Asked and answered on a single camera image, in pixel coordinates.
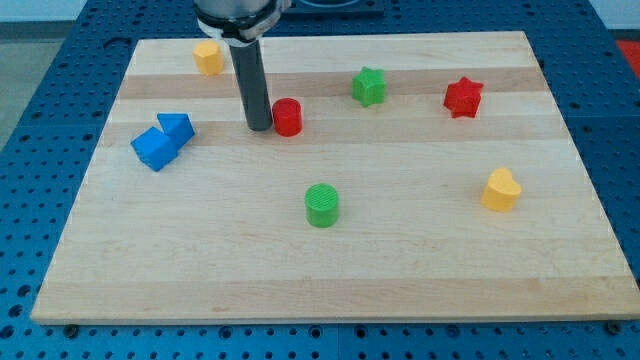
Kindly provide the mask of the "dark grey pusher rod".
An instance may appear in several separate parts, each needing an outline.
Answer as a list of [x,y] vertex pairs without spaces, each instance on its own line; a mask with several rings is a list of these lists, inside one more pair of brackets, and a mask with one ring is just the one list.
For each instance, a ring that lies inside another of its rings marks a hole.
[[259,41],[231,46],[230,53],[248,128],[269,130],[273,118]]

